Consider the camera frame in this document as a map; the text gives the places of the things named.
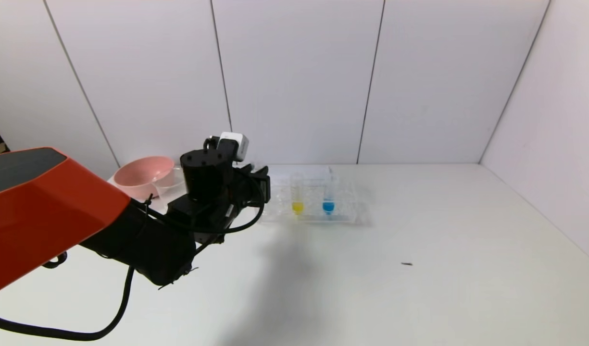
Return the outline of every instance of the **yellow liquid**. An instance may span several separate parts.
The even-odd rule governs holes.
[[[303,202],[292,202],[292,211],[294,211],[294,214],[301,215],[304,209],[305,204]]]

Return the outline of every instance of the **pink bowl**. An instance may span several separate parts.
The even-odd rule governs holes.
[[[166,180],[173,179],[174,166],[175,162],[166,156],[147,156],[119,168],[113,179],[132,198],[147,199],[152,193],[157,197],[158,190],[152,183],[160,180],[168,184]]]

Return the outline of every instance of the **blue liquid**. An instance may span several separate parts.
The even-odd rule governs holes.
[[[325,211],[326,215],[331,215],[335,210],[335,202],[325,199],[325,201],[322,203],[322,210]]]

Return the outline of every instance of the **white table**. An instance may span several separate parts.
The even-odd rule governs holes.
[[[364,225],[260,223],[175,285],[136,274],[122,322],[94,344],[589,346],[589,258],[484,167],[333,168],[356,182]],[[0,317],[110,322],[125,265],[68,254],[0,291]],[[71,344],[0,331],[0,346]]]

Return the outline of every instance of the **white wall panel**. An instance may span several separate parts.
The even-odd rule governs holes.
[[[108,178],[116,162],[41,1],[0,0],[0,134],[55,147]]]
[[[479,162],[548,0],[387,0],[360,163]]]
[[[482,164],[589,254],[589,0],[554,0]]]
[[[355,163],[382,0],[213,0],[234,131],[269,163]]]
[[[230,131],[210,0],[48,0],[121,164]]]

